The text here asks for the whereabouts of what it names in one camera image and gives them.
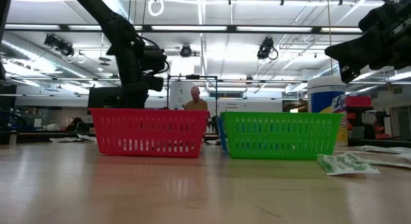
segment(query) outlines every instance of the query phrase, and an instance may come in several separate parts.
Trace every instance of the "desk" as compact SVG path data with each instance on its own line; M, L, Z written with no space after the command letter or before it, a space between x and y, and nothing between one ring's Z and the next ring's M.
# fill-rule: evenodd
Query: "desk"
M216 146L171 159L18 144L0 149L0 222L410 223L411 171L378 168L327 177L316 161L231 159Z

